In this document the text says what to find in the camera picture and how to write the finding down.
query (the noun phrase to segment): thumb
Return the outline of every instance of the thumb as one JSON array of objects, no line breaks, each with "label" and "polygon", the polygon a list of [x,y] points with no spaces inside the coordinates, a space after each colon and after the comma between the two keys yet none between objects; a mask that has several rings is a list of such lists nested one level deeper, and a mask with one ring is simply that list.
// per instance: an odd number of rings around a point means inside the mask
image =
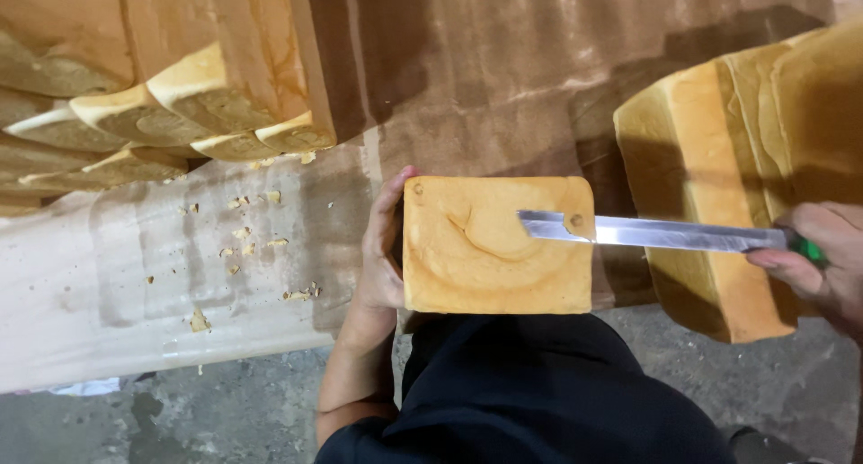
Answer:
[{"label": "thumb", "polygon": [[791,285],[801,297],[813,299],[823,295],[824,273],[798,253],[763,249],[748,253],[747,260]]}]

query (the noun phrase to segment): green knife handle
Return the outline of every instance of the green knife handle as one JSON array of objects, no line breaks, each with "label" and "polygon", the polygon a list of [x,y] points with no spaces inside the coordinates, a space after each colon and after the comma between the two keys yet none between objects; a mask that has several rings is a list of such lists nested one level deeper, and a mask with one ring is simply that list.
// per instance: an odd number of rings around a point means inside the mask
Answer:
[{"label": "green knife handle", "polygon": [[789,248],[795,253],[803,255],[806,260],[814,263],[814,266],[818,268],[823,268],[827,265],[827,256],[824,255],[824,251],[804,237],[799,235],[793,237],[789,243]]}]

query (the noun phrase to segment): concrete floor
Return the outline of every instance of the concrete floor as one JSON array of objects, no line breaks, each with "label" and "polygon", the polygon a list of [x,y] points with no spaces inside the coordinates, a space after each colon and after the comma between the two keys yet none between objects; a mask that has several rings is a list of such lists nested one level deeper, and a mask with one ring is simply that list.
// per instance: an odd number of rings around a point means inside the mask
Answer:
[{"label": "concrete floor", "polygon": [[[858,351],[824,321],[801,321],[787,338],[728,346],[676,326],[656,307],[599,316],[648,374],[691,397],[718,425],[753,425],[814,455],[849,461]],[[399,339],[395,367],[404,367],[410,350],[410,339]],[[209,365],[202,376],[198,368],[163,371],[103,397],[3,395],[0,455],[8,464],[311,462],[328,353]]]}]

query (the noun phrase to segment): hand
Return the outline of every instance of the hand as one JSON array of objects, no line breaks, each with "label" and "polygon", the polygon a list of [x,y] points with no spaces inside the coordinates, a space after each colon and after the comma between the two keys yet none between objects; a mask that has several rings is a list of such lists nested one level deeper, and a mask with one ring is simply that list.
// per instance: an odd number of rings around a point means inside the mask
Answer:
[{"label": "hand", "polygon": [[839,331],[863,345],[863,206],[833,202],[802,204],[778,224],[818,245],[828,266],[819,270],[803,256],[757,250],[747,259],[816,303]]},{"label": "hand", "polygon": [[419,174],[407,166],[387,181],[372,203],[369,227],[362,236],[362,275],[356,285],[354,301],[370,308],[403,308],[405,288],[401,269],[392,254],[393,244],[402,228],[401,212],[396,205],[405,181]]}]

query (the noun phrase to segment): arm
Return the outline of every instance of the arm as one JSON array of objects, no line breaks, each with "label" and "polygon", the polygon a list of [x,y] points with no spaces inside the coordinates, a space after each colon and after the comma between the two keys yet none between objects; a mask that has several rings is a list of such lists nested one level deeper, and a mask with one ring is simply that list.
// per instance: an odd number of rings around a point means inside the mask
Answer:
[{"label": "arm", "polygon": [[401,229],[396,205],[405,181],[417,175],[406,167],[387,182],[374,200],[362,237],[362,275],[348,315],[327,361],[318,395],[318,447],[336,430],[367,416],[394,420],[391,354],[397,321],[404,307],[401,270],[390,251]]},{"label": "arm", "polygon": [[[829,265],[819,270],[804,257],[779,250],[755,251],[748,255],[749,261],[817,304],[833,327],[863,346],[863,206],[803,204],[779,224],[821,247]],[[863,410],[863,393],[860,401]],[[858,416],[854,464],[863,464],[861,416],[863,412]]]}]

